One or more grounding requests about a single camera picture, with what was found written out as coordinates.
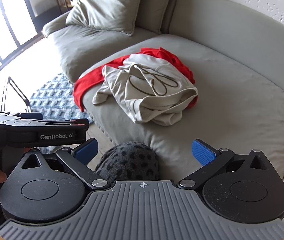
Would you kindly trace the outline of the blue white patterned rug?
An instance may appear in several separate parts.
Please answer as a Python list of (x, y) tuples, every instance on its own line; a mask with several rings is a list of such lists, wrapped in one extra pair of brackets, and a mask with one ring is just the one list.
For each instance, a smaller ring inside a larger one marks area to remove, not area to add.
[(86, 118), (90, 124), (92, 118), (74, 103), (73, 84), (66, 75), (60, 73), (46, 82), (29, 99), (32, 112), (42, 114), (44, 120), (65, 121)]

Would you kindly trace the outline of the dark spotted knee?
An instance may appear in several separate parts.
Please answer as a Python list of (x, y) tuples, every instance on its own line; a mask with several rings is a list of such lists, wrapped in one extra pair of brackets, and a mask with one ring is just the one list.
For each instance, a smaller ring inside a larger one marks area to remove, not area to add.
[(158, 157), (149, 146), (136, 141), (126, 142), (108, 150), (95, 173), (110, 184), (116, 180), (159, 180)]

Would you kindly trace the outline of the large grey throw pillow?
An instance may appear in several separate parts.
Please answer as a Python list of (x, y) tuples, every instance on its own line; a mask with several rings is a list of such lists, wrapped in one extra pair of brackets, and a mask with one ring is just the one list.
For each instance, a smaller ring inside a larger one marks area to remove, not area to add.
[(66, 25), (133, 35), (140, 0), (77, 0)]

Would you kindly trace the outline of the black metal chair frame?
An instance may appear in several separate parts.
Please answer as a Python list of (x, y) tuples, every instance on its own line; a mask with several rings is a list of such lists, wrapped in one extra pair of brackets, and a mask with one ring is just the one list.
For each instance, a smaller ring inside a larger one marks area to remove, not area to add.
[(29, 99), (9, 76), (0, 95), (0, 112), (31, 113)]

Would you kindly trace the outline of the white hoodie with cursive lettering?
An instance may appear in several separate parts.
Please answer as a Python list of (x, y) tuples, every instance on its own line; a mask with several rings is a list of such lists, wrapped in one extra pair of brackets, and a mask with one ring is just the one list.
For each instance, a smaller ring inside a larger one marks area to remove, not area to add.
[(145, 54), (130, 55), (118, 69), (104, 65), (102, 75), (92, 103), (100, 105), (113, 96), (136, 124), (171, 126), (198, 96), (198, 89), (172, 64)]

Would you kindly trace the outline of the red sweater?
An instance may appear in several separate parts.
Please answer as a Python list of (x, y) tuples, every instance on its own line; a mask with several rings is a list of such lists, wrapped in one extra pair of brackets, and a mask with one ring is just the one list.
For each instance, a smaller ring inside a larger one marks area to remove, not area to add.
[[(145, 54), (153, 56), (159, 59), (164, 59), (170, 64), (172, 64), (179, 72), (181, 72), (193, 85), (195, 84), (195, 79), (192, 71), (182, 63), (182, 61), (173, 53), (165, 50), (164, 48), (141, 48), (136, 54)], [(89, 73), (85, 74), (83, 77), (76, 81), (73, 88), (73, 97), (75, 104), (79, 107), (81, 112), (85, 111), (85, 106), (83, 105), (83, 97), (89, 89), (92, 87), (103, 83), (104, 77), (102, 75), (102, 69), (104, 65), (112, 68), (118, 69), (123, 65), (124, 61), (129, 57), (129, 55), (118, 57), (112, 61), (103, 64)]]

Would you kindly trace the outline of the grey green sofa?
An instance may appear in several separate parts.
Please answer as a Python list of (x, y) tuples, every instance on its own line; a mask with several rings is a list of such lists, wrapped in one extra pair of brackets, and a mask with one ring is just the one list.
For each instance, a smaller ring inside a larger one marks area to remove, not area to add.
[(170, 0), (163, 34), (72, 25), (67, 12), (43, 28), (76, 105), (117, 145), (158, 156), (160, 178), (201, 167), (199, 138), (237, 154), (261, 150), (284, 180), (284, 25), (226, 0)]

